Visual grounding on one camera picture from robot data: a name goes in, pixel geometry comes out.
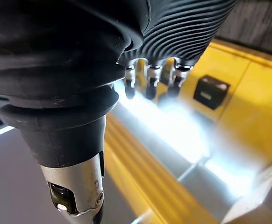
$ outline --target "wooden surface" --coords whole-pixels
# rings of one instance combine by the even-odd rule
[[[239,0],[217,37],[272,54],[272,0]]]

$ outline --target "robotic arm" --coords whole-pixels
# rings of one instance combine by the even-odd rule
[[[168,94],[188,72],[236,0],[0,0],[2,120],[19,128],[41,166],[54,206],[72,224],[99,224],[105,115],[134,63],[145,58],[147,98],[175,58]]]

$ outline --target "yellow panel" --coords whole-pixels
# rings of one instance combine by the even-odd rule
[[[243,59],[242,57],[232,55],[222,50],[210,47],[207,48],[194,69],[190,72],[190,75],[181,89],[179,95],[181,103],[188,108],[195,108],[213,121],[217,121],[239,84],[249,62],[250,61],[247,59]],[[222,105],[215,110],[193,100],[198,79],[204,75],[210,75],[230,84],[229,92]]]
[[[217,223],[113,115],[105,143],[108,173],[136,215],[151,209],[152,223]]]
[[[272,163],[272,68],[251,62],[212,140],[243,168],[259,171]]]

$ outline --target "gray floor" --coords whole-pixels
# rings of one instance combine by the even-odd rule
[[[102,223],[130,224],[134,214],[108,173],[104,189]],[[41,169],[18,130],[0,135],[0,224],[67,224],[54,208]]]

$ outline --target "ribbed rubber cover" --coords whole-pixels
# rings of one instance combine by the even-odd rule
[[[158,64],[162,59],[178,57],[183,64],[194,65],[213,39],[237,0],[172,0],[160,8],[157,22],[144,32],[144,43],[125,52],[120,63],[147,58]]]

